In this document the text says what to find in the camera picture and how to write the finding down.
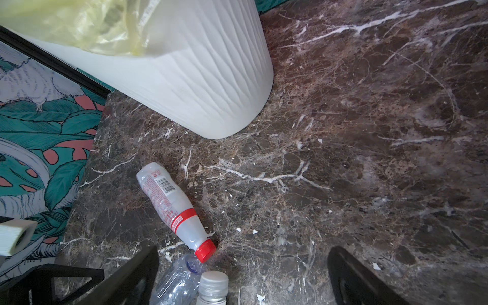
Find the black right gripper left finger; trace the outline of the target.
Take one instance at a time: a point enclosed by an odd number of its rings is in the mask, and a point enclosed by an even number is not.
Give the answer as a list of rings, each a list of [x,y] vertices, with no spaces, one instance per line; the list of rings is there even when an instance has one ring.
[[[159,265],[157,247],[146,247],[79,304],[149,304]]]

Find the white bottle red band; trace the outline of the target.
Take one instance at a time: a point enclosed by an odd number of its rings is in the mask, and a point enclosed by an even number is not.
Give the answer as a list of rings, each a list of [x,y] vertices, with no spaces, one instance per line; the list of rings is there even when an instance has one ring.
[[[217,247],[208,237],[189,198],[168,171],[162,165],[152,162],[137,173],[137,180],[161,220],[194,250],[201,263],[207,262]]]

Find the clear bottle white cap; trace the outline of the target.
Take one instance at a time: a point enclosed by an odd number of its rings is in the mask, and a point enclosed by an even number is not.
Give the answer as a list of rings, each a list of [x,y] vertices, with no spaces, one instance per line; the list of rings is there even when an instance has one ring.
[[[172,264],[152,290],[150,304],[192,304],[198,293],[205,265],[194,254]]]

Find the clear bottle green label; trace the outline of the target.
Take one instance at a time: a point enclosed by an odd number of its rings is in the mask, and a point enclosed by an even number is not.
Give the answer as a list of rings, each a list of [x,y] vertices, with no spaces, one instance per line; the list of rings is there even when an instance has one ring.
[[[201,275],[197,305],[227,305],[229,277],[219,271],[207,271]]]

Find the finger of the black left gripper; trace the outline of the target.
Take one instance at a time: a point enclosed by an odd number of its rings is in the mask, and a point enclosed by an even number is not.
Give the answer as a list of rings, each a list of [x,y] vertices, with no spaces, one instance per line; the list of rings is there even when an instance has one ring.
[[[90,280],[63,298],[55,293],[56,278]],[[44,264],[1,284],[1,304],[68,304],[103,282],[103,269]]]

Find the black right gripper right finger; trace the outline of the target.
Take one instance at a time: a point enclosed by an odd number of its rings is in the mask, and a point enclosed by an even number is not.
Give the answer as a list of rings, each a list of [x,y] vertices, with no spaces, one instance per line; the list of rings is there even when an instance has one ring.
[[[408,303],[343,247],[330,249],[327,268],[337,304]]]

